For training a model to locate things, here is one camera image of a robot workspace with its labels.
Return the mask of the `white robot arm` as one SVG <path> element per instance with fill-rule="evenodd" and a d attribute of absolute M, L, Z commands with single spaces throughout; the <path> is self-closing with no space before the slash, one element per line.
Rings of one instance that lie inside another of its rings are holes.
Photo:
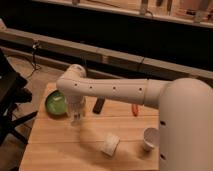
<path fill-rule="evenodd" d="M 85 96 L 159 111 L 159 171 L 213 171 L 213 87 L 195 78 L 91 79 L 71 65 L 57 80 L 71 106 Z"/>

